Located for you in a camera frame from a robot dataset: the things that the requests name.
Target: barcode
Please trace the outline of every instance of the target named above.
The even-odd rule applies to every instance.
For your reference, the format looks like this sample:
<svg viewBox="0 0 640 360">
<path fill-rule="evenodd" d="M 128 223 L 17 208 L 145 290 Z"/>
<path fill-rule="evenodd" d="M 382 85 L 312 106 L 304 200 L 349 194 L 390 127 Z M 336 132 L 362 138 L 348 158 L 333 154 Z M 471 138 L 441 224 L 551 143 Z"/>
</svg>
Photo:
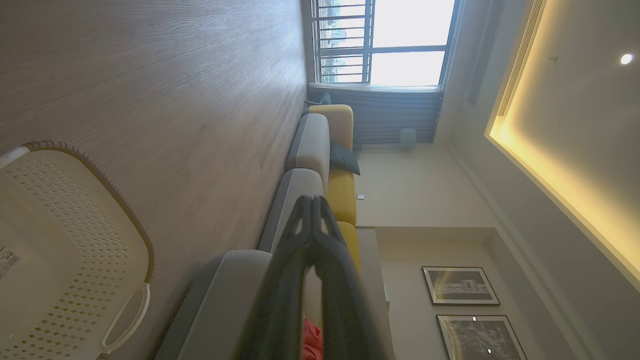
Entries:
<svg viewBox="0 0 640 360">
<path fill-rule="evenodd" d="M 17 256 L 12 256 L 7 262 L 5 262 L 0 268 L 0 280 L 5 277 L 6 274 L 9 274 L 11 269 L 15 267 L 15 265 L 20 261 L 20 258 Z"/>
</svg>

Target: window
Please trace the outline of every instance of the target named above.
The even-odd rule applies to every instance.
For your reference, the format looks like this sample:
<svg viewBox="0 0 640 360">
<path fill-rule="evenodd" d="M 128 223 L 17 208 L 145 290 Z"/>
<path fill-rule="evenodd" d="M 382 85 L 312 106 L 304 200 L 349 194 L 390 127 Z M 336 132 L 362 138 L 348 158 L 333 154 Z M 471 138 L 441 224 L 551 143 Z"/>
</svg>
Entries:
<svg viewBox="0 0 640 360">
<path fill-rule="evenodd" d="M 320 83 L 441 85 L 456 0 L 314 0 Z"/>
</svg>

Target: barcode label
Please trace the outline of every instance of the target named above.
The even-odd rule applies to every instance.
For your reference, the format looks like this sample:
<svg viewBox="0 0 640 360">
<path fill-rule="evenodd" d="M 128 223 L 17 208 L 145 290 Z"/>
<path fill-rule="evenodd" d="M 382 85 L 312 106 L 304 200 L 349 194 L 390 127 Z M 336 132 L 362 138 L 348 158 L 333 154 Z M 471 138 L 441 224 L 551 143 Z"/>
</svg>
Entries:
<svg viewBox="0 0 640 360">
<path fill-rule="evenodd" d="M 9 274 L 19 262 L 20 258 L 15 252 L 0 244 L 0 280 L 2 280 L 6 274 Z"/>
</svg>

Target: picture frame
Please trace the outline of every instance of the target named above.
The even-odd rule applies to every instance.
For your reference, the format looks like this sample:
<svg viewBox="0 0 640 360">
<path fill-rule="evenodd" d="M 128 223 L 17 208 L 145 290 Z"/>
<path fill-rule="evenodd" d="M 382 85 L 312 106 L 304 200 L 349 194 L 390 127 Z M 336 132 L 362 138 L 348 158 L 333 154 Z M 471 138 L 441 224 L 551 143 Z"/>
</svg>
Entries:
<svg viewBox="0 0 640 360">
<path fill-rule="evenodd" d="M 437 315 L 449 360 L 527 360 L 506 315 Z"/>
<path fill-rule="evenodd" d="M 422 274 L 433 305 L 500 305 L 481 267 L 423 266 Z"/>
</svg>

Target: teal pillow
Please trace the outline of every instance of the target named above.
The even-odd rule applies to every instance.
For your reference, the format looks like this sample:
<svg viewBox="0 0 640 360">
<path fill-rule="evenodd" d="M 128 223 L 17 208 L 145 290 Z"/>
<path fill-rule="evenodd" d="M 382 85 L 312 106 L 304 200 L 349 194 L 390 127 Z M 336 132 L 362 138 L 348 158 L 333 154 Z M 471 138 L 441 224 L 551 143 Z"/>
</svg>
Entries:
<svg viewBox="0 0 640 360">
<path fill-rule="evenodd" d="M 334 139 L 331 139 L 329 168 L 339 168 L 360 175 L 360 167 L 358 166 L 356 154 Z"/>
</svg>

